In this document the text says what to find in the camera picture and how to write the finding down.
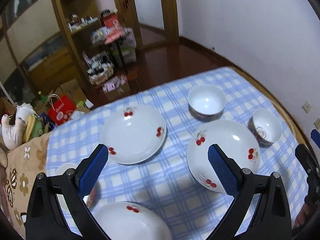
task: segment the screw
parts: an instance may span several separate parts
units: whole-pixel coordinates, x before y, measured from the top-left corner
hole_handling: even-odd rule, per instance
[[[272,175],[273,175],[276,179],[280,178],[280,174],[279,174],[278,172],[276,172],[276,171],[273,172]]]
[[[242,172],[246,175],[249,175],[251,173],[251,171],[248,168],[243,168]]]
[[[75,173],[75,169],[67,169],[66,173],[68,176],[70,176]]]
[[[44,177],[44,173],[43,172],[41,172],[41,173],[39,173],[38,175],[37,175],[37,178],[38,179],[42,179]]]

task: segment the plate with cherry pattern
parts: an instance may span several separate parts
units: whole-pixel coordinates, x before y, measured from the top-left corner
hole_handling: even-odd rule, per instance
[[[212,191],[225,193],[208,161],[208,149],[212,144],[218,144],[240,168],[249,168],[255,174],[258,172],[260,148],[255,136],[243,124],[219,119],[199,126],[188,145],[189,169],[202,186]]]
[[[120,164],[135,164],[150,158],[162,146],[167,126],[160,112],[150,106],[127,107],[110,115],[100,141],[109,158]]]
[[[106,204],[93,216],[112,240],[172,240],[164,221],[153,211],[135,203]]]

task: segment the blue plaid tablecloth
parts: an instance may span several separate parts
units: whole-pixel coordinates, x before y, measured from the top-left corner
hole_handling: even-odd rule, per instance
[[[298,145],[289,127],[271,102],[247,80],[228,67],[200,73],[170,82],[137,95],[99,107],[79,120],[57,127],[50,136],[47,175],[52,176],[63,163],[79,164],[99,143],[100,130],[115,111],[128,106],[149,105],[158,109],[167,124],[167,138],[159,153],[135,165],[121,165],[108,160],[99,177],[99,201],[92,209],[117,201],[139,203],[159,215],[171,230],[173,240],[202,240],[221,220],[233,198],[201,186],[192,177],[187,164],[191,135],[203,122],[188,108],[188,92],[201,84],[222,89],[227,105],[221,118],[248,124],[254,111],[269,108],[282,124],[281,139],[269,148],[261,148],[259,174],[281,174],[287,192],[292,220],[300,211],[307,194],[306,174],[294,156]],[[246,230],[258,196],[238,233]],[[71,215],[64,212],[72,231],[77,232]]]

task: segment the electrical outlet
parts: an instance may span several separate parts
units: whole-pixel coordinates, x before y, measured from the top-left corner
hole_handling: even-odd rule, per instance
[[[302,108],[304,109],[304,111],[306,111],[306,113],[309,113],[310,109],[312,108],[312,105],[309,103],[309,101],[307,100],[304,105],[302,106]]]
[[[320,129],[320,117],[318,117],[318,119],[315,121],[314,124],[315,124],[317,130],[319,130]]]

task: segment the green bottle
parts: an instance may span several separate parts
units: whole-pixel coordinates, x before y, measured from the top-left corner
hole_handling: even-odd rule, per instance
[[[39,94],[39,96],[40,96],[40,98],[41,98],[41,101],[44,102],[44,103],[46,103],[47,100],[48,100],[48,98],[47,98],[46,96],[44,96],[44,95],[41,93],[41,91],[39,91],[38,94]]]

